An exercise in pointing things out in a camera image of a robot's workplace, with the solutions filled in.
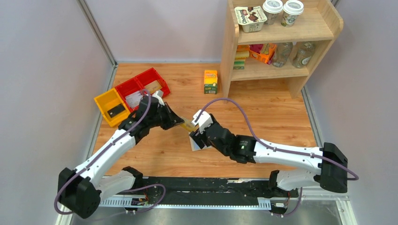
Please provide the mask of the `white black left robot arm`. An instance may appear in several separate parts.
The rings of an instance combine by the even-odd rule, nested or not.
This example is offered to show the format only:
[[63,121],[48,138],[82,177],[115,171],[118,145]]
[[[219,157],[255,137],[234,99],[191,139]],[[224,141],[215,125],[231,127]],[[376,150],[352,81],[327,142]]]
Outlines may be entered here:
[[54,200],[56,212],[65,214],[58,207],[60,203],[69,209],[69,214],[75,213],[86,219],[102,200],[132,188],[141,174],[131,167],[108,178],[103,176],[125,152],[147,136],[151,128],[168,130],[183,122],[161,97],[143,97],[138,109],[120,123],[112,137],[94,155],[75,169],[64,168],[59,173]]

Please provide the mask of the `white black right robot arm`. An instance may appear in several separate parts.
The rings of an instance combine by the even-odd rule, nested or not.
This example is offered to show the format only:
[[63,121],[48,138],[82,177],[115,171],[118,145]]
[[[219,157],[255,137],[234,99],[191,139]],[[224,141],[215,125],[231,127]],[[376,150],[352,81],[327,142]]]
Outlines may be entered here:
[[238,163],[273,163],[295,167],[291,171],[272,171],[269,187],[283,191],[319,185],[335,193],[347,193],[348,159],[333,143],[323,147],[297,147],[235,135],[223,128],[207,112],[197,112],[192,123],[198,129],[190,133],[200,149],[214,147]]

